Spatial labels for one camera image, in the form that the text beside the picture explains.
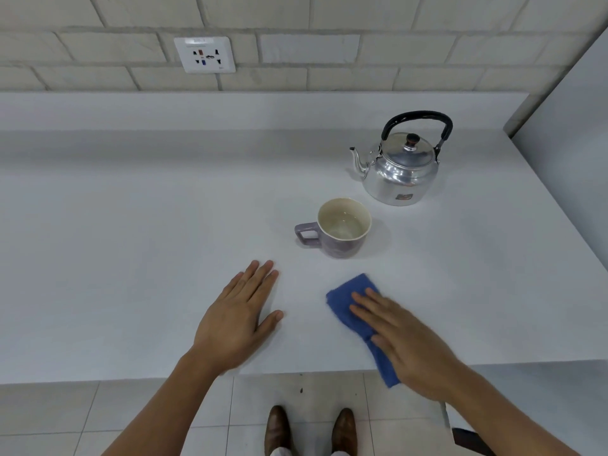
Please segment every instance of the blue cloth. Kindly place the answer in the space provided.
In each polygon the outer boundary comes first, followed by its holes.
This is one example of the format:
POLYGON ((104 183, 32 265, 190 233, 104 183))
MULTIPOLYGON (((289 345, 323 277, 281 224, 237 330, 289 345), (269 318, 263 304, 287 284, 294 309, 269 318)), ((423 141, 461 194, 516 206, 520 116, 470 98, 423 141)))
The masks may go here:
POLYGON ((330 306, 333 313, 336 314, 341 322, 363 338, 371 354, 374 355, 376 366, 378 367, 378 371, 380 371, 380 376, 384 379, 384 383, 388 387, 392 387, 399 384, 400 380, 390 360, 380 350, 380 347, 371 341, 371 337, 376 334, 376 331, 349 309, 350 305, 355 304, 351 293, 356 291, 359 294, 365 295, 366 288, 379 292, 367 275, 361 274, 355 276, 352 280, 348 280, 346 283, 327 293, 327 305, 330 306))

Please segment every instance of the silver kettle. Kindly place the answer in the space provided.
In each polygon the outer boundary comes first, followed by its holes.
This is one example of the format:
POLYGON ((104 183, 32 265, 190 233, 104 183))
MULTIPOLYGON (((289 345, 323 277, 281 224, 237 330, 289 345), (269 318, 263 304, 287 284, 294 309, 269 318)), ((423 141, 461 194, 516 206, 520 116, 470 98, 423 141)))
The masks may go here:
POLYGON ((376 200, 394 206, 413 205, 429 189, 439 169, 441 146, 452 132, 452 119, 440 112, 406 112, 391 118, 384 126, 377 151, 370 152, 371 161, 362 162, 354 147, 354 170, 363 178, 363 187, 376 200), (411 120, 439 120, 445 123, 441 140, 433 147, 413 132, 395 132, 396 125, 411 120))

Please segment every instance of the person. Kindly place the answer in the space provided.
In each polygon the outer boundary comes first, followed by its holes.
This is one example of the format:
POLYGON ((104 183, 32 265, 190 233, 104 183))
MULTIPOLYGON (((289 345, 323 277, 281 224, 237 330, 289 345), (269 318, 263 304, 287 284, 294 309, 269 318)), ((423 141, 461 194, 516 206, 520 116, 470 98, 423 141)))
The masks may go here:
MULTIPOLYGON (((192 347, 181 357, 149 403, 103 456, 177 456, 209 387, 225 371, 241 365, 270 337, 283 312, 258 316, 277 281, 274 263, 252 261, 209 307, 192 347)), ((498 456, 576 455, 532 421, 482 376, 462 363, 428 326, 391 299, 367 289, 353 293, 350 309, 368 322, 372 338, 389 358, 399 380, 420 395, 453 406, 498 456)), ((270 411, 264 453, 292 450, 285 411, 270 411)), ((336 456, 357 456, 352 411, 343 410, 332 433, 336 456)))

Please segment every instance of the person's right arm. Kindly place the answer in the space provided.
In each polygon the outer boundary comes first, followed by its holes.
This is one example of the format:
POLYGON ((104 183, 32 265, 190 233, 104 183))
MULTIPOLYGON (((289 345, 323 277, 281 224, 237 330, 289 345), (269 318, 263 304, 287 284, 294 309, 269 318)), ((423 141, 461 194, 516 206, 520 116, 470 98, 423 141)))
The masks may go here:
POLYGON ((488 381, 456 358, 433 330, 391 299, 368 288, 353 293, 350 309, 377 331, 371 338, 406 386, 445 401, 498 456, 571 456, 574 450, 515 407, 488 381))

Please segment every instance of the pants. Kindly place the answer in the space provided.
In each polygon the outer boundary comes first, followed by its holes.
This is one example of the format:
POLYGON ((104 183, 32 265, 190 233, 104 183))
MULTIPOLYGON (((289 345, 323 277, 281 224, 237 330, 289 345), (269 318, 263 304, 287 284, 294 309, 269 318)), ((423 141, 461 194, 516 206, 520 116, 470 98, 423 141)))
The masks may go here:
MULTIPOLYGON (((291 454, 291 451, 288 450, 287 448, 280 447, 280 448, 277 448, 272 453, 270 453, 270 456, 292 456, 292 454, 291 454)), ((336 451, 335 453, 332 453, 331 456, 350 456, 350 455, 343 451, 336 451)))

